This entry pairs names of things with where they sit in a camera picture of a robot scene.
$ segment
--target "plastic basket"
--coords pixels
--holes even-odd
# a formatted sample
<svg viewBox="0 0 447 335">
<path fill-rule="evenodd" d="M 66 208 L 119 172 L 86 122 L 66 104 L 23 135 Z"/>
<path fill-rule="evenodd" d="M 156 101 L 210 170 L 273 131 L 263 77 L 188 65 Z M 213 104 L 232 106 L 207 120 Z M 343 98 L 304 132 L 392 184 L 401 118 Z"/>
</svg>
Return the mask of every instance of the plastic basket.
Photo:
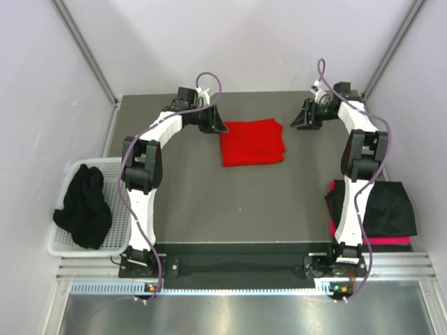
<svg viewBox="0 0 447 335">
<path fill-rule="evenodd" d="M 74 163 L 65 176 L 61 193 L 57 200 L 57 208 L 64 208 L 64 197 L 68 185 L 75 173 L 79 170 L 81 164 L 85 164 L 89 168 L 95 166 L 103 173 L 103 194 L 105 201 L 112 211 L 112 227 L 105 237 L 104 242 L 101 244 L 101 247 L 96 250 L 78 246 L 73 242 L 70 233 L 52 222 L 53 227 L 47 244 L 48 252 L 51 255 L 62 257 L 106 257 L 119 255 L 126 250 L 131 238 L 131 216 L 119 198 L 116 187 L 116 178 L 119 172 L 121 158 L 95 158 Z M 127 203 L 130 203 L 124 188 L 124 183 L 121 184 L 121 192 Z"/>
</svg>

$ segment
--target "red cloth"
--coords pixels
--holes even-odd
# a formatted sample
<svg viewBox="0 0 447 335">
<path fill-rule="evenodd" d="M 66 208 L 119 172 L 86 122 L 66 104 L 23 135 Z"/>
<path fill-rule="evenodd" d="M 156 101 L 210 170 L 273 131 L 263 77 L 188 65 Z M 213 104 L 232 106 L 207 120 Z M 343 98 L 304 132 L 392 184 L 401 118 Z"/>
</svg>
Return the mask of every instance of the red cloth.
<svg viewBox="0 0 447 335">
<path fill-rule="evenodd" d="M 227 121 L 229 132 L 221 134 L 223 166 L 271 164 L 284 160 L 282 125 L 274 119 Z"/>
<path fill-rule="evenodd" d="M 329 191 L 332 191 L 335 188 L 335 182 L 332 180 L 329 184 Z M 335 235 L 335 231 L 337 227 L 331 217 L 329 217 L 329 233 L 330 236 Z M 402 237 L 369 237 L 369 242 L 373 246 L 385 245 L 385 244 L 410 244 L 410 236 L 402 236 Z"/>
</svg>

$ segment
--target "black cloth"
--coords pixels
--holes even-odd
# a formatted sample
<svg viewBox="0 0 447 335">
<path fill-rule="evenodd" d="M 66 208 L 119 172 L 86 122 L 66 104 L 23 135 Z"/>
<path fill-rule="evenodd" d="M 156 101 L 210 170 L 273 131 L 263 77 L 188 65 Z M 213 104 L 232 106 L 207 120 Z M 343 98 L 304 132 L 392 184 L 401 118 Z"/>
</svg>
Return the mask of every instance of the black cloth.
<svg viewBox="0 0 447 335">
<path fill-rule="evenodd" d="M 82 164 L 68 186 L 64 209 L 56 209 L 53 220 L 71 233 L 83 248 L 98 249 L 110 227 L 112 212 L 104 200 L 104 176 L 97 167 Z"/>
<path fill-rule="evenodd" d="M 329 213 L 338 227 L 343 210 L 344 181 L 335 180 L 335 188 L 326 198 Z M 376 181 L 363 220 L 368 237 L 402 237 L 417 235 L 413 206 L 405 188 L 398 181 Z"/>
</svg>

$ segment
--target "metal beam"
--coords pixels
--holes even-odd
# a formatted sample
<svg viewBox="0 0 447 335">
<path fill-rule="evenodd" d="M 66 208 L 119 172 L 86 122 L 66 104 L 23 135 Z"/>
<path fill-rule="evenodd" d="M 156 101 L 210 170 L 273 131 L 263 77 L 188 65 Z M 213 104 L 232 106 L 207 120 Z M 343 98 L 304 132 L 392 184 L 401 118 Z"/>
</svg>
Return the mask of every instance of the metal beam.
<svg viewBox="0 0 447 335">
<path fill-rule="evenodd" d="M 79 48 L 79 51 L 81 51 L 81 54 L 83 55 L 85 61 L 89 65 L 90 70 L 93 72 L 95 78 L 98 80 L 98 83 L 103 89 L 104 93 L 106 94 L 110 102 L 113 105 L 116 105 L 117 97 L 113 94 L 110 85 L 107 83 L 107 80 L 105 79 L 104 74 L 101 72 L 98 63 L 96 63 L 93 54 L 91 53 L 84 38 L 82 37 L 82 34 L 80 33 L 78 27 L 76 26 L 75 21 L 71 17 L 70 12 L 65 6 L 65 3 L 62 0 L 50 0 L 50 1 L 53 4 L 57 13 L 59 14 L 60 18 L 64 22 L 66 28 L 68 29 L 68 32 L 75 41 L 77 47 Z"/>
<path fill-rule="evenodd" d="M 393 40 L 391 41 L 390 46 L 386 50 L 384 56 L 382 57 L 382 60 L 380 61 L 379 65 L 377 66 L 376 70 L 374 71 L 374 74 L 372 75 L 371 79 L 368 82 L 366 90 L 363 94 L 363 97 L 366 100 L 369 98 L 369 96 L 371 96 L 371 93 L 373 92 L 374 88 L 376 87 L 377 83 L 379 82 L 380 78 L 382 77 L 383 72 L 385 71 L 386 67 L 390 63 L 391 59 L 394 57 L 397 49 L 401 45 L 405 36 L 408 34 L 412 24 L 414 23 L 419 12 L 422 10 L 422 8 L 426 2 L 427 2 L 427 0 L 414 0 L 413 1 L 413 4 L 411 5 L 409 12 L 406 14 L 403 23 L 401 24 L 399 30 L 395 34 Z"/>
</svg>

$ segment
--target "wall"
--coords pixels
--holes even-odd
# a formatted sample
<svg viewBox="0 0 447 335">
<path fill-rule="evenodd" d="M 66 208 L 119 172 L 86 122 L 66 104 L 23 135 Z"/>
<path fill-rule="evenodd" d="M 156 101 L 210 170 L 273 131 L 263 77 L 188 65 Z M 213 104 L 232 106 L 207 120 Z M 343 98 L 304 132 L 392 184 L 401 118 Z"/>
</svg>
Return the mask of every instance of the wall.
<svg viewBox="0 0 447 335">
<path fill-rule="evenodd" d="M 48 0 L 2 1 L 0 44 L 0 333 L 37 334 L 64 170 L 98 154 L 111 105 Z"/>
<path fill-rule="evenodd" d="M 393 130 L 388 167 L 413 202 L 418 240 L 447 296 L 447 2 L 429 0 L 368 100 Z"/>
<path fill-rule="evenodd" d="M 115 94 L 308 90 L 316 62 L 363 90 L 411 0 L 65 0 Z"/>
</svg>

